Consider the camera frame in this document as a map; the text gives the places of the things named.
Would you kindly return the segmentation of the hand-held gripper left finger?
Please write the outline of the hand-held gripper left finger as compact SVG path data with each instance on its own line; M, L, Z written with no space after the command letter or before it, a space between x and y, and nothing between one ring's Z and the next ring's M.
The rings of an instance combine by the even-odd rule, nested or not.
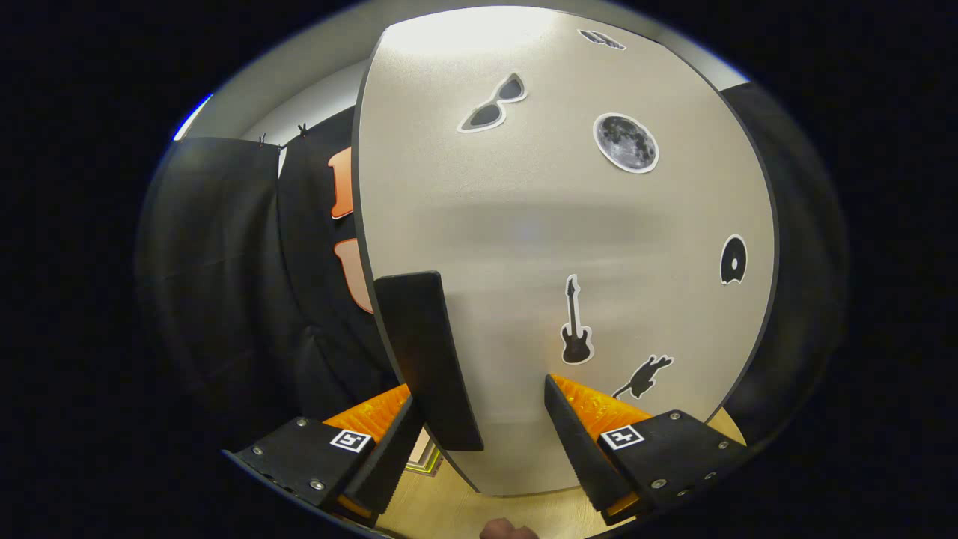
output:
M225 457L309 512L373 525L387 511L422 426L404 383L325 420L296 417Z

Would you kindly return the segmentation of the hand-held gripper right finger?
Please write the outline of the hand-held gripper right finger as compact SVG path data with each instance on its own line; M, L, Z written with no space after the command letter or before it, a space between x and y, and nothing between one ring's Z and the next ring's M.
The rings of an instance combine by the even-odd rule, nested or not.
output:
M595 511L646 519L691 501L745 462L747 447L682 410L657 415L564 377L544 406Z

